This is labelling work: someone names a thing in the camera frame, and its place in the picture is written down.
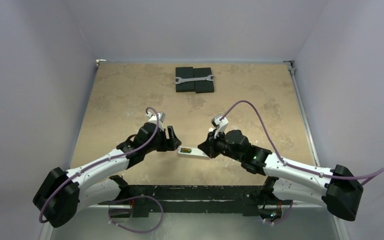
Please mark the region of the white remote control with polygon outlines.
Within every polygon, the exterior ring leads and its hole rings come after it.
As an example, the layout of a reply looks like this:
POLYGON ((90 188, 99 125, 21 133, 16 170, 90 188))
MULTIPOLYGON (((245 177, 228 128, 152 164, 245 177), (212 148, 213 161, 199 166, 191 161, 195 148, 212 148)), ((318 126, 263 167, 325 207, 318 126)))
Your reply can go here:
POLYGON ((203 159, 208 160, 209 158, 198 148, 196 147, 187 147, 187 146, 180 146, 177 149, 177 155, 182 158, 193 158, 193 159, 203 159), (189 148, 191 149, 191 153, 181 153, 181 148, 189 148))

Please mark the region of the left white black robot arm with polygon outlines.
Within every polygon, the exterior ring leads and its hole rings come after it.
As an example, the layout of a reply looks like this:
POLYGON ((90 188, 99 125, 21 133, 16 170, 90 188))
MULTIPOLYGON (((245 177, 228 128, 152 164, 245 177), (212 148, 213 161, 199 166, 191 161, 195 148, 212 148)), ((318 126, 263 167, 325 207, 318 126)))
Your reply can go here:
POLYGON ((39 222, 58 228, 89 206, 130 201, 134 193, 117 173, 142 162, 151 152, 176 151, 181 144, 172 126, 160 128, 147 122, 136 134, 88 164, 52 169, 32 200, 40 211, 39 222))

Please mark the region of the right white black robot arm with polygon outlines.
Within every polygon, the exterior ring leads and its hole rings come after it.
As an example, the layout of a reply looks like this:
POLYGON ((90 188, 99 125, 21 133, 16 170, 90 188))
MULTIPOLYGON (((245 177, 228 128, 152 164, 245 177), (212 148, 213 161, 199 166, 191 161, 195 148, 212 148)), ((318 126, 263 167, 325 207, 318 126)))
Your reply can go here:
POLYGON ((265 176, 256 195, 265 203, 306 202, 325 207, 340 219, 350 222, 356 219, 364 188, 345 166, 332 169, 297 162, 293 168, 289 164, 294 161, 279 160, 269 149, 251 144, 240 130, 219 136, 210 132, 198 149, 211 159, 223 155, 240 162, 247 172, 265 176))

